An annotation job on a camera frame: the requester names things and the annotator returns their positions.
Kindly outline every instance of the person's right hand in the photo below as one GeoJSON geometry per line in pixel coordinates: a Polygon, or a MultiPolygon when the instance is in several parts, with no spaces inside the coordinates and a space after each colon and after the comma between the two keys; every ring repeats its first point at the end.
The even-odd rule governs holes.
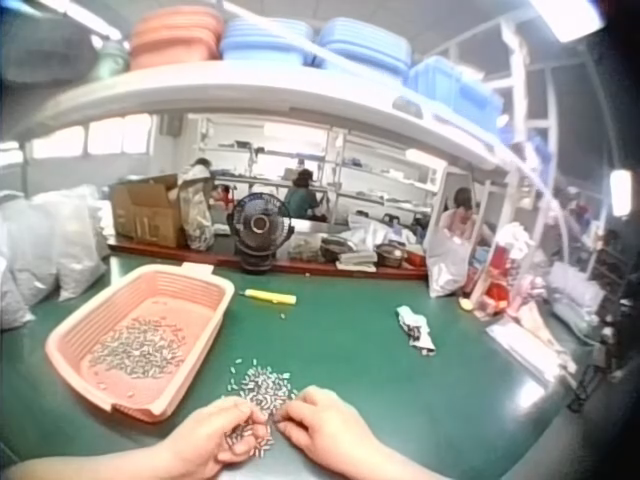
{"type": "Polygon", "coordinates": [[[331,390],[305,389],[275,419],[278,430],[312,460],[349,478],[362,477],[384,451],[358,411],[331,390]]]}

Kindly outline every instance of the yellow screwdriver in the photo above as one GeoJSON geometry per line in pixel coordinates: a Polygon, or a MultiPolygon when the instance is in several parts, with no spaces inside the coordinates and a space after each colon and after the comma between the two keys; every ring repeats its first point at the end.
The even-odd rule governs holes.
{"type": "Polygon", "coordinates": [[[244,292],[239,292],[240,295],[244,295],[249,298],[256,298],[258,300],[264,300],[271,303],[282,303],[284,305],[295,305],[297,298],[295,295],[285,295],[283,293],[265,292],[263,290],[248,289],[244,292]]]}

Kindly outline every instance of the window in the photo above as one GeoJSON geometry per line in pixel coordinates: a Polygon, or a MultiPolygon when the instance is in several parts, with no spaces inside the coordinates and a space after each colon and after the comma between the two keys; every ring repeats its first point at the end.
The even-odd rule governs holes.
{"type": "Polygon", "coordinates": [[[78,157],[84,149],[84,128],[70,127],[31,142],[33,158],[78,157]]]}
{"type": "Polygon", "coordinates": [[[18,142],[0,143],[0,168],[5,165],[22,163],[23,155],[18,142]]]}
{"type": "Polygon", "coordinates": [[[92,122],[87,137],[87,152],[91,155],[146,153],[151,124],[151,115],[146,113],[92,122]]]}

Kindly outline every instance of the ceiling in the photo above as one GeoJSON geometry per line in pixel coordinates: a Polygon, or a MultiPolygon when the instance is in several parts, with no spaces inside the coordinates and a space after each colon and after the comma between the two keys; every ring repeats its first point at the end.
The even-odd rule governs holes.
{"type": "MultiPolygon", "coordinates": [[[[125,35],[138,20],[155,9],[215,3],[202,0],[75,1],[125,35]]],[[[421,55],[437,51],[446,42],[502,15],[516,11],[535,13],[530,0],[232,0],[232,3],[267,17],[301,19],[317,28],[340,16],[366,21],[404,36],[411,42],[414,53],[421,55]]],[[[529,48],[531,64],[558,64],[581,58],[576,45],[559,43],[538,16],[533,15],[519,24],[518,31],[529,48]]],[[[506,74],[508,53],[499,28],[487,29],[460,43],[459,60],[487,75],[506,74]]],[[[596,188],[607,137],[593,85],[583,65],[556,68],[553,78],[559,97],[559,168],[570,177],[594,179],[596,188]]],[[[542,75],[530,75],[529,95],[531,116],[546,116],[542,75]]]]}

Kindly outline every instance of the person's left hand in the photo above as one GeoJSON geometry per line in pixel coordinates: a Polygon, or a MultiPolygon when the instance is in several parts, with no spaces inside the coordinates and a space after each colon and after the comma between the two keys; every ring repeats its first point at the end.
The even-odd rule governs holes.
{"type": "Polygon", "coordinates": [[[255,405],[226,397],[189,415],[155,447],[155,455],[166,478],[208,479],[226,464],[247,460],[256,443],[267,437],[266,422],[267,417],[255,405]],[[253,434],[230,447],[225,435],[246,421],[254,424],[253,434]]]}

